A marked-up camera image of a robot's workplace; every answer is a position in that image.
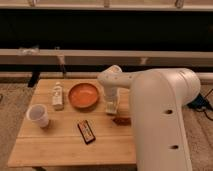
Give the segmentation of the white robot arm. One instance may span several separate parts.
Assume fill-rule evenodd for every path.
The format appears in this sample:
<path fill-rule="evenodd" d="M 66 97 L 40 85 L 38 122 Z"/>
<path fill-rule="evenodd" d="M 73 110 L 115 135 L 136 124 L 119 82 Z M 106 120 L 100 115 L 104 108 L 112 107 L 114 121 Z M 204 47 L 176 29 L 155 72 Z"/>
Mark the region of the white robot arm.
<path fill-rule="evenodd" d="M 182 107 L 199 94 L 197 74 L 187 68 L 124 72 L 113 65 L 98 75 L 105 99 L 117 104 L 129 90 L 137 171 L 192 171 Z"/>

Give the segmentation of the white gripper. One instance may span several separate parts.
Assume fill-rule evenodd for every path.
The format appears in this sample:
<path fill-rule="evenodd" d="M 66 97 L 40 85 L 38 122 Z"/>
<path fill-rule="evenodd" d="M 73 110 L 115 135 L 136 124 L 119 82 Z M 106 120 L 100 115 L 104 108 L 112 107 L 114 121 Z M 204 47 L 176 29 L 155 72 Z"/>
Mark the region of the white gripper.
<path fill-rule="evenodd" d="M 118 109 L 119 104 L 119 90 L 117 88 L 105 88 L 104 89 L 105 102 L 115 102 Z"/>

